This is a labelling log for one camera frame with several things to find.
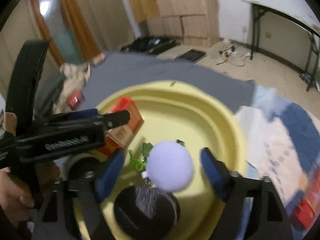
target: red box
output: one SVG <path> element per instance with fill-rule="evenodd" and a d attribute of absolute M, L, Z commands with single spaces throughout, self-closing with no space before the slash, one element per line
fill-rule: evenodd
<path fill-rule="evenodd" d="M 143 123 L 142 116 L 131 98 L 121 97 L 111 112 L 123 110 L 130 113 L 130 120 L 126 125 L 105 131 L 106 145 L 97 149 L 104 155 L 111 156 L 116 149 L 127 147 Z"/>
<path fill-rule="evenodd" d="M 67 105 L 72 109 L 72 111 L 75 111 L 83 100 L 83 94 L 80 91 L 75 91 L 68 97 Z"/>
<path fill-rule="evenodd" d="M 299 230 L 309 229 L 320 212 L 320 168 L 314 175 L 313 181 L 299 205 L 293 210 L 290 217 L 291 224 Z"/>

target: felt ball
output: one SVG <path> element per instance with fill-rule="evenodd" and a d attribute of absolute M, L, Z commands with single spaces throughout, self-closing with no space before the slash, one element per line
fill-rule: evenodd
<path fill-rule="evenodd" d="M 122 190 L 113 211 L 120 228 L 135 240 L 161 240 L 180 217 L 173 194 L 149 186 Z"/>
<path fill-rule="evenodd" d="M 145 177 L 165 192 L 174 192 L 188 186 L 193 177 L 193 163 L 188 150 L 182 145 L 163 141 L 149 153 Z"/>

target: green plastic figure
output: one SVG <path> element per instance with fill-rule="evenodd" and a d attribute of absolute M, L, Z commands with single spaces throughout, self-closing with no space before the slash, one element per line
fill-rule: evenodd
<path fill-rule="evenodd" d="M 136 171 L 142 172 L 143 169 L 145 169 L 146 166 L 147 166 L 147 158 L 149 157 L 149 153 L 150 153 L 152 148 L 153 148 L 152 143 L 143 142 L 141 144 L 141 154 L 143 156 L 143 162 L 140 161 L 139 159 L 133 158 L 134 152 L 133 152 L 133 150 L 129 150 L 130 166 L 133 166 Z"/>
<path fill-rule="evenodd" d="M 147 163 L 144 163 L 138 159 L 133 158 L 133 150 L 129 150 L 130 155 L 130 165 L 135 168 L 136 171 L 141 172 L 143 171 L 143 168 L 147 166 Z"/>
<path fill-rule="evenodd" d="M 147 161 L 147 158 L 149 157 L 149 153 L 150 153 L 150 151 L 152 150 L 152 148 L 153 148 L 152 143 L 145 143 L 145 142 L 143 142 L 143 143 L 141 144 L 141 154 L 142 154 L 142 156 L 143 156 L 143 160 L 144 160 L 144 161 Z"/>

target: yellow bowl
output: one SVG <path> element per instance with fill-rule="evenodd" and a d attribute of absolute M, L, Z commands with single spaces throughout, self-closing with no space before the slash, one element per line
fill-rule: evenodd
<path fill-rule="evenodd" d="M 137 105 L 144 123 L 128 149 L 138 152 L 142 142 L 158 142 L 180 139 L 190 152 L 195 174 L 189 186 L 174 193 L 181 215 L 180 220 L 165 239 L 207 240 L 219 220 L 223 203 L 213 195 L 212 188 L 203 173 L 199 152 L 208 147 L 228 169 L 245 171 L 246 144 L 237 120 L 220 101 L 188 84 L 176 81 L 152 82 L 121 90 L 100 103 L 100 113 L 108 112 L 122 96 L 130 97 Z M 96 156 L 106 157 L 97 151 Z M 128 167 L 126 154 L 124 167 L 111 195 L 101 204 L 105 219 L 117 240 L 131 239 L 116 223 L 113 204 L 124 188 L 140 184 L 141 175 Z M 75 214 L 82 235 L 89 239 L 83 217 L 75 203 Z"/>

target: wall outlet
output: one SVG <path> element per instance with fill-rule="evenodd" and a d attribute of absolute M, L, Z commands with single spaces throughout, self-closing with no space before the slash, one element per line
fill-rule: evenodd
<path fill-rule="evenodd" d="M 266 35 L 265 35 L 265 36 L 266 36 L 267 39 L 271 39 L 271 38 L 272 38 L 271 33 L 268 33 L 268 32 L 266 32 Z"/>

